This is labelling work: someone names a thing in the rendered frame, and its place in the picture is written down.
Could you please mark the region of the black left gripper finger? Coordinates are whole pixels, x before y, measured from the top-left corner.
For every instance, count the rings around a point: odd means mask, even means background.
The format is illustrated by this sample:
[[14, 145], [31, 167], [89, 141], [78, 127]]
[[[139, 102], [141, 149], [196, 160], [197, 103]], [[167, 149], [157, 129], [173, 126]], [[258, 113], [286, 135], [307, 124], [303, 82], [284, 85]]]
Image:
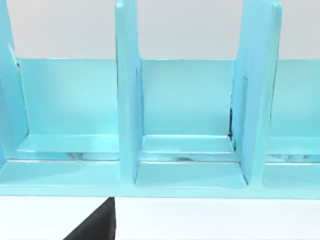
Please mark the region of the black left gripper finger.
[[115, 240], [115, 198], [109, 197], [63, 240]]

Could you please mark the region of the light blue rack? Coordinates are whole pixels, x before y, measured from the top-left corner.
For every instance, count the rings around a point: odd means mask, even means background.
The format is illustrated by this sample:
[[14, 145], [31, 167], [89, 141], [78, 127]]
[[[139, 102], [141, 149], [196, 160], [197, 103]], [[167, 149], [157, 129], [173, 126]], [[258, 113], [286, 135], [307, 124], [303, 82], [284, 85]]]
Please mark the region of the light blue rack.
[[320, 44], [280, 58], [283, 5], [244, 0], [236, 57], [19, 57], [0, 0], [0, 196], [320, 199]]

